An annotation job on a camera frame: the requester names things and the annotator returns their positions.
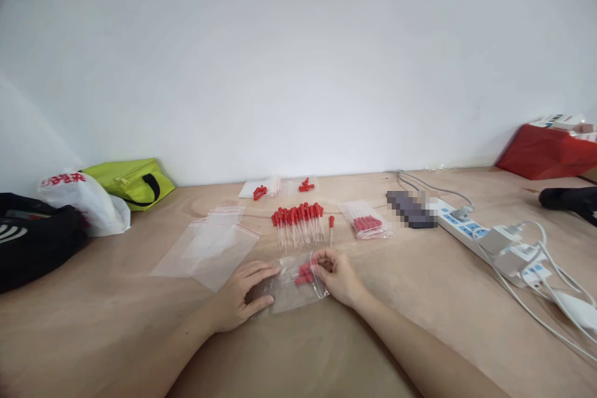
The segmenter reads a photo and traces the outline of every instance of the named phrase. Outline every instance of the black strap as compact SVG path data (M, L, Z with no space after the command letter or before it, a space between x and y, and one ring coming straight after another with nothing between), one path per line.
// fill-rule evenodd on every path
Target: black strap
M157 180L155 179L154 175L145 174L145 176L143 176L143 180L145 180L145 183L148 184L149 187L153 190L155 198L151 202L135 202L133 200L123 198L126 202L132 203L133 205L137 206L148 206L153 204L153 202L157 201L160 198L160 185L159 183L157 183Z

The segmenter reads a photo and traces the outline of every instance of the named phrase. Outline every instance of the plastic bag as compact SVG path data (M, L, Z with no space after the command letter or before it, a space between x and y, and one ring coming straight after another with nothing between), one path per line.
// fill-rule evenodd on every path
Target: plastic bag
M152 277L193 277L217 292L261 235L239 224L244 206L219 206L190 223Z
M247 180L243 185L243 189L238 194L238 197L252 198L255 189L261 186L267 188L267 193L265 196L276 197L280 191L280 185L280 176L277 174L264 180Z
M390 224L364 200L345 202L338 208L350 221L358 239L394 237Z
M277 263L280 272L251 291L251 300L264 295L274 298L274 304L264 309L260 317L290 311L330 294L319 275L311 271L311 266L317 264L313 252L281 258Z
M185 264L195 280L217 292L242 263L261 235L241 224L234 224L213 244Z
M573 177L597 166L597 143L567 131L523 125L496 167L531 180Z
M319 191L319 181L317 180L316 176L285 178L282 179L282 183L280 185L280 196L286 198L296 194L304 196L306 193Z
M89 227L89 236L123 233L131 227L131 211L126 202L109 195L88 174L73 172L44 179L37 193L48 204L60 208L72 205L79 210Z
M229 243L223 237L228 234L232 225L239 223L243 217L244 205L221 205L210 210L202 221L204 225L196 227L195 237L181 255L183 258L205 256L206 253L217 254Z

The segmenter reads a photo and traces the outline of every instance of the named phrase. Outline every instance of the bag of pipettes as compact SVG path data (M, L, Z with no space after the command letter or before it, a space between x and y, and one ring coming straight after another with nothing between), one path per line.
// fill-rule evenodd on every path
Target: bag of pipettes
M390 224L364 200L344 202L338 208L350 222L358 239L394 237Z
M264 295L274 298L274 304L261 311L258 317L290 311L330 294L319 275L311 270L311 266L317 264L313 252L284 257L274 264L280 267L280 272L263 280L249 293L251 300Z

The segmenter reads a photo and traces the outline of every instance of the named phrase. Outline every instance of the plywood surface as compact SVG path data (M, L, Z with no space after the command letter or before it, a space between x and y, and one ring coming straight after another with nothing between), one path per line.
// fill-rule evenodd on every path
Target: plywood surface
M530 181L496 169L417 173L467 194L474 217L492 226L534 219L560 265L597 295L597 228L544 210L537 192L584 187L579 179ZM151 352L210 292L193 279L149 277L189 222L222 204L247 206L243 224L262 233L247 261L280 257L270 215L278 206L319 202L336 216L335 248L353 257L368 287L477 365L513 397L597 396L597 368L547 333L510 298L492 270L441 228L397 224L396 237L357 241L338 203L365 199L390 216L394 174L319 178L321 190L294 199L239 199L241 184L179 188L133 214L122 235L98 238L59 270L0 296L0 384L15 396L92 396ZM463 203L440 193L453 205ZM536 237L529 230L529 238ZM589 346L552 305L527 292L528 306ZM416 396L367 326L326 298L253 320L207 342L171 396Z

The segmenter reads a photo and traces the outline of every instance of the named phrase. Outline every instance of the red bag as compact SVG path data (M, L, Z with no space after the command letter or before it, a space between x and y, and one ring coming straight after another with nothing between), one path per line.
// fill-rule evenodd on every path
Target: red bag
M568 131L523 125L496 167L531 180L574 177L597 166L597 143Z

